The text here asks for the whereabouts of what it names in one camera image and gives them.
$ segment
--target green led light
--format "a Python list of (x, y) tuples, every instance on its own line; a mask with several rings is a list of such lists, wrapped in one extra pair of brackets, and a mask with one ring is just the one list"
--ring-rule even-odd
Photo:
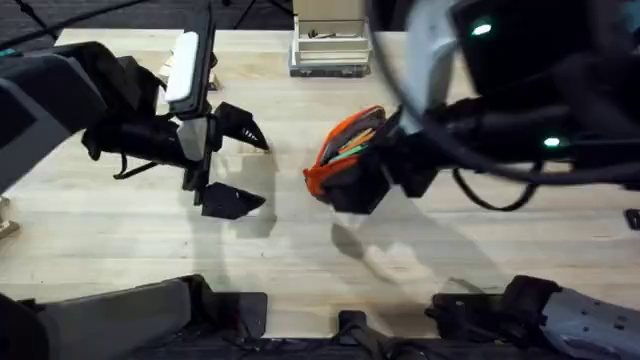
[(546, 146), (546, 147), (558, 147), (558, 146), (560, 146), (560, 139), (554, 138), (554, 137), (547, 138), (544, 141), (544, 146)]
[(473, 29), (473, 31), (471, 32), (471, 35), (473, 35), (473, 36), (484, 35), (484, 34), (488, 33), (489, 31), (491, 31), (491, 25), (482, 24), (482, 25), (476, 26), (475, 29)]

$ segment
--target light wood surface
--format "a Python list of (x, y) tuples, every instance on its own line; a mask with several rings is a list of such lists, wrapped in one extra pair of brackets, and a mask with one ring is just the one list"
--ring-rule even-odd
[[(60, 41), (100, 41), (157, 71), (178, 34), (67, 30)], [(404, 35), (385, 39), (402, 67)], [(181, 172), (169, 167), (114, 181), (119, 157), (94, 163), (76, 137), (7, 194), (22, 230), (0, 242), (0, 291), (57, 300), (202, 273), (214, 289), (268, 293), (270, 336), (329, 335), (342, 309), (366, 310), (387, 333), (433, 335), (422, 315), (431, 295), (470, 285), (499, 292), (515, 274), (640, 309), (640, 236), (622, 215), (640, 196), (615, 186), (544, 188), (511, 214), (477, 208), (448, 172), (421, 200), (394, 190), (368, 218), (313, 199), (302, 169), (328, 131), (371, 104), (392, 110), (395, 101), (375, 69), (364, 79), (289, 78), (289, 41), (285, 32), (216, 37), (223, 90), (210, 101), (252, 111), (273, 153), (228, 140), (212, 177), (266, 197), (257, 214), (200, 217), (180, 190)], [(451, 98), (469, 94), (458, 63)], [(469, 179), (495, 203), (520, 191)]]

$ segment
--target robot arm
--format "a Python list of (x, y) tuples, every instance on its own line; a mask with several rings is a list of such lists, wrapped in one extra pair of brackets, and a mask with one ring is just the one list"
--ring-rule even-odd
[[(631, 34), (621, 30), (615, 11), (619, 4), (517, 4), (418, 1), (409, 17), (408, 80), (403, 91), (392, 86), (404, 95), (397, 95), (403, 108), (369, 126), (366, 131), (375, 135), (359, 142), (357, 152), (346, 150), (361, 133), (344, 136), (353, 128), (347, 126), (350, 120), (336, 127), (327, 144), (340, 150), (327, 155), (324, 148), (326, 161), (305, 172), (308, 185), (319, 183), (309, 186), (310, 192), (337, 211), (368, 214), (392, 185), (419, 198), (446, 168), (504, 177), (519, 173), (508, 178), (527, 178), (527, 192), (538, 184), (599, 182), (636, 188), (640, 108), (632, 94), (638, 91), (640, 60), (632, 54)], [(541, 14), (550, 15), (544, 26), (534, 26), (544, 18)], [(445, 104), (456, 44), (479, 96)], [(543, 162), (554, 160), (572, 165), (569, 174), (562, 174), (568, 175), (565, 181), (548, 180), (559, 174), (539, 174)], [(533, 176), (497, 165), (517, 162), (533, 162), (533, 172), (548, 181), (534, 182), (528, 180)], [(322, 177), (314, 178), (318, 173)], [(573, 180), (566, 180), (571, 175)], [(574, 180), (579, 175), (589, 180)]]
[[(0, 193), (72, 134), (93, 160), (120, 154), (126, 179), (160, 164), (184, 169), (183, 189), (206, 216), (237, 219), (264, 199), (224, 184), (209, 185), (211, 153), (223, 136), (268, 150), (251, 113), (222, 103), (213, 113), (207, 101), (215, 26), (210, 3), (193, 28), (178, 38), (175, 64), (165, 85), (132, 57), (116, 58), (103, 45), (58, 46), (0, 57), (0, 97), (7, 129), (0, 134)], [(156, 115), (159, 88), (166, 88), (170, 112)], [(126, 172), (126, 157), (150, 161)]]

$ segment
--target wooden table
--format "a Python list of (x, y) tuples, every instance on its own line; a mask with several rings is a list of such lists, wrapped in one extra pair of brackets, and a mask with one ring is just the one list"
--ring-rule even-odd
[[(67, 30), (60, 41), (97, 40), (157, 71), (178, 34)], [(395, 41), (390, 51), (401, 67), (404, 35), (386, 40)], [(169, 167), (114, 181), (119, 157), (94, 163), (76, 137), (7, 193), (23, 229), (0, 242), (0, 291), (56, 300), (201, 273), (214, 289), (268, 293), (270, 336), (329, 335), (342, 309), (366, 310), (387, 333), (433, 334), (422, 315), (431, 295), (499, 292), (515, 274), (640, 309), (640, 236), (622, 216), (640, 196), (615, 186), (544, 188), (511, 214), (479, 209), (448, 172), (421, 200), (392, 191), (368, 218), (336, 214), (312, 198), (302, 169), (329, 129), (371, 104), (392, 110), (395, 101), (375, 69), (365, 79), (289, 78), (288, 42), (286, 32), (216, 37), (223, 90), (210, 101), (252, 111), (273, 152), (229, 140), (214, 176), (266, 197), (257, 214), (200, 217), (192, 194), (180, 190), (181, 172)], [(451, 93), (470, 94), (460, 64)], [(520, 191), (469, 179), (495, 203)]]

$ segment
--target cable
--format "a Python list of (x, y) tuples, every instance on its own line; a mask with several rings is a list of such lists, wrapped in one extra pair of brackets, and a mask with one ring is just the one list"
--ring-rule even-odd
[(89, 11), (86, 12), (84, 14), (80, 14), (77, 16), (74, 16), (72, 18), (69, 18), (67, 20), (61, 21), (57, 24), (51, 25), (46, 27), (45, 29), (39, 30), (39, 31), (34, 31), (22, 36), (18, 36), (17, 38), (13, 38), (10, 40), (7, 40), (3, 43), (0, 43), (0, 50), (4, 50), (6, 48), (12, 47), (12, 46), (16, 46), (22, 43), (25, 43), (27, 41), (31, 41), (37, 38), (40, 38), (44, 35), (49, 34), (50, 32), (54, 32), (54, 31), (58, 31), (58, 30), (62, 30), (70, 25), (73, 25), (75, 23), (78, 23), (80, 21), (84, 21), (84, 20), (88, 20), (91, 19), (93, 17), (96, 16), (100, 16), (100, 15), (104, 15), (106, 13), (112, 12), (112, 11), (116, 11), (116, 10), (120, 10), (120, 9), (124, 9), (126, 7), (130, 7), (130, 6), (134, 6), (134, 5), (138, 5), (144, 2), (148, 2), (148, 1), (152, 1), (152, 0), (129, 0), (126, 2), (123, 2), (121, 4), (116, 4), (116, 5), (110, 5), (110, 6), (105, 6), (103, 8), (94, 10), (94, 11)]
[[(48, 25), (38, 16), (38, 14), (36, 14), (35, 10), (33, 10), (33, 7), (27, 3), (25, 3), (23, 0), (13, 0), (16, 5), (18, 5), (20, 7), (20, 11), (22, 11), (23, 14), (27, 15), (28, 17), (30, 17), (33, 21), (36, 22), (36, 24), (40, 25), (41, 28), (46, 29), (48, 27)], [(47, 33), (49, 36), (51, 36), (51, 38), (55, 41), (58, 40), (58, 35), (51, 31)]]
[(277, 2), (276, 0), (267, 0), (268, 2), (271, 3), (271, 5), (277, 7), (278, 9), (282, 10), (282, 12), (284, 12), (285, 14), (289, 15), (289, 16), (293, 16), (295, 15), (293, 13), (293, 10), (287, 8), (286, 6), (280, 4), (279, 2)]
[[(279, 2), (277, 2), (276, 0), (267, 0), (271, 5), (273, 5), (274, 7), (282, 10), (284, 13), (286, 13), (289, 16), (293, 16), (293, 10), (288, 9), (286, 6), (280, 4)], [(240, 24), (242, 24), (242, 22), (244, 21), (244, 19), (247, 17), (247, 14), (249, 14), (249, 11), (251, 11), (251, 9), (253, 8), (253, 6), (256, 4), (256, 0), (251, 0), (251, 2), (249, 3), (249, 5), (244, 9), (244, 11), (242, 12), (242, 15), (240, 16), (240, 18), (238, 19), (238, 21), (236, 21), (235, 25), (233, 25), (233, 29), (237, 30), (240, 27)]]
[[(544, 164), (542, 162), (535, 163), (533, 165), (533, 168), (531, 168), (530, 172), (539, 174), (542, 171), (543, 165)], [(531, 199), (533, 198), (533, 195), (535, 195), (536, 191), (538, 190), (537, 184), (527, 184), (524, 190), (522, 191), (522, 194), (520, 194), (520, 197), (516, 201), (514, 201), (510, 205), (499, 207), (499, 206), (490, 204), (489, 202), (483, 200), (478, 194), (476, 194), (473, 191), (473, 189), (471, 189), (471, 186), (469, 186), (469, 184), (467, 184), (465, 179), (462, 177), (460, 168), (453, 169), (452, 174), (453, 174), (453, 180), (456, 182), (456, 184), (458, 184), (458, 186), (460, 187), (460, 190), (462, 190), (462, 192), (467, 196), (467, 198), (469, 198), (469, 200), (471, 200), (474, 204), (484, 209), (492, 210), (492, 211), (503, 211), (503, 212), (516, 211), (522, 208), (523, 206), (527, 205), (529, 201), (531, 201)]]
[(375, 2), (375, 0), (367, 0), (367, 14), (369, 22), (372, 25), (371, 28), (374, 30), (371, 31), (371, 45), (383, 78), (393, 95), (402, 103), (404, 110), (407, 111), (412, 120), (420, 123), (421, 127), (424, 128), (423, 131), (420, 132), (421, 136), (424, 136), (430, 144), (435, 145), (440, 151), (449, 155), (462, 167), (486, 172), (513, 181), (556, 186), (624, 182), (633, 177), (637, 178), (640, 175), (640, 163), (627, 163), (570, 173), (532, 174), (498, 165), (494, 160), (470, 150), (458, 140), (451, 137), (440, 124), (429, 117), (423, 118), (415, 103), (408, 99), (407, 94), (400, 87), (398, 80), (391, 70), (386, 51), (383, 49), (380, 38), (375, 32), (376, 29), (380, 29), (379, 14), (375, 9)]
[(240, 27), (240, 24), (242, 24), (242, 22), (244, 21), (244, 18), (247, 17), (247, 14), (249, 14), (249, 11), (251, 11), (251, 8), (255, 4), (256, 4), (256, 0), (251, 0), (249, 5), (242, 12), (242, 15), (240, 15), (240, 18), (238, 19), (238, 21), (236, 21), (236, 23), (233, 25), (233, 30), (236, 30)]

